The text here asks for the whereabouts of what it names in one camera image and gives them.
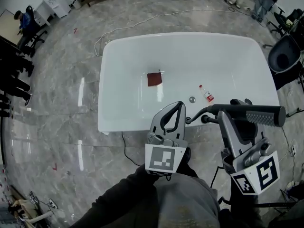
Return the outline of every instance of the desk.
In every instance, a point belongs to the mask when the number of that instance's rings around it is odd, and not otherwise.
[[[34,17],[37,24],[43,26],[47,24],[50,26],[51,24],[48,22],[48,17],[53,15],[53,10],[48,6],[48,4],[43,0],[41,3],[38,4],[34,9]]]

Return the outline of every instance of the gray tile floor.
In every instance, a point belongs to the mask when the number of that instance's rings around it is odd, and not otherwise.
[[[247,0],[246,4],[252,8],[254,2]],[[94,43],[102,34],[115,28],[131,26],[156,14],[189,9],[229,11],[223,0],[106,0],[90,8],[85,5],[53,22],[46,42],[33,57],[36,66],[33,75],[31,78],[25,73],[20,76],[31,85],[33,98],[28,107],[19,98],[13,98],[14,119],[4,121],[4,143],[10,182],[25,196],[33,191],[43,202],[52,198],[60,209],[50,218],[54,226],[68,227],[74,223],[99,195],[136,169],[124,157],[121,133],[105,135],[98,132],[101,58],[95,56]],[[274,42],[268,29],[259,26],[249,16],[202,11],[157,17],[135,28],[113,32],[97,47],[102,54],[109,40],[184,31],[246,36],[260,45]],[[78,107],[82,78],[84,98],[82,106]],[[303,92],[296,82],[282,88],[278,96],[287,111],[303,108]],[[297,145],[294,180],[299,180],[302,174],[303,119],[304,114],[298,114],[288,119],[284,126],[289,142]],[[286,154],[288,148],[282,130],[267,128],[266,132],[282,158],[281,179],[260,196],[260,202],[279,200],[279,189],[285,189],[293,179],[293,158]],[[146,134],[145,131],[124,133],[127,153],[140,164],[144,162]],[[192,149],[190,166],[211,184],[216,167],[221,165],[223,143],[219,127],[187,128],[186,140]],[[79,164],[79,150],[83,156],[83,168]],[[229,198],[230,180],[224,171],[219,171],[214,188],[218,189],[219,197]],[[265,221],[274,215],[270,209],[262,209],[261,214],[265,214]]]

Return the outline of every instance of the white cable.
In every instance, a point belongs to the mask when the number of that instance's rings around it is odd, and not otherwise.
[[[110,31],[110,32],[106,32],[106,33],[104,33],[100,38],[99,38],[99,40],[95,43],[95,45],[94,45],[94,50],[95,50],[95,54],[96,54],[96,56],[98,56],[98,57],[102,57],[101,55],[98,55],[98,53],[97,53],[97,51],[96,51],[96,44],[105,36],[105,35],[107,35],[107,34],[110,34],[110,33],[112,33],[112,32],[114,32],[114,31],[116,31],[116,30],[119,30],[119,29],[130,29],[130,28],[133,28],[133,27],[135,27],[135,26],[137,26],[137,25],[139,25],[139,24],[143,24],[143,23],[145,23],[145,22],[147,22],[147,21],[149,21],[149,20],[151,20],[151,19],[153,19],[153,18],[156,18],[156,17],[160,17],[160,16],[167,16],[167,15],[174,15],[174,14],[180,14],[180,13],[184,13],[184,12],[190,12],[190,11],[215,11],[215,12],[226,12],[226,13],[239,13],[239,14],[244,14],[244,13],[240,13],[240,12],[232,12],[232,11],[225,11],[225,10],[216,10],[216,9],[189,9],[189,10],[185,10],[185,11],[179,11],[179,12],[175,12],[175,13],[168,13],[168,14],[157,14],[157,15],[155,15],[154,17],[151,17],[151,18],[149,18],[149,19],[146,19],[146,20],[144,20],[144,21],[141,21],[141,22],[138,22],[137,24],[134,24],[134,25],[132,25],[132,26],[128,26],[128,27],[123,27],[123,28],[116,28],[116,29],[113,29],[112,31]]]

